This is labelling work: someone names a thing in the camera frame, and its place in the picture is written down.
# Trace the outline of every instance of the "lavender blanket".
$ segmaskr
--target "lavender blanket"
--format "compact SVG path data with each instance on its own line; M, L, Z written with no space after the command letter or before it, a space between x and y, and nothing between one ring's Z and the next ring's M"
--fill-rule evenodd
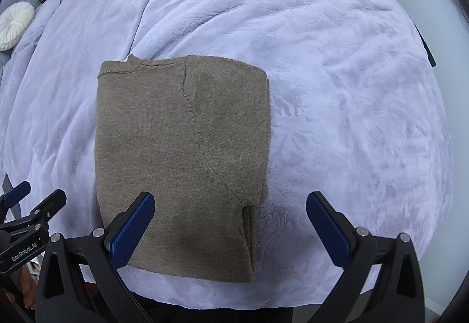
M102 224L97 75L103 61L129 53L258 66L270 80L272 112L256 280L227 284L126 267L120 274L132 291L191 308L321 303L341 270L307 218L309 192L322 191L373 234L408 232L419 255L447 215L445 111L419 35L395 0L48 0L3 67L0 176L31 183L23 213L56 188L66 192L51 233L87 235Z

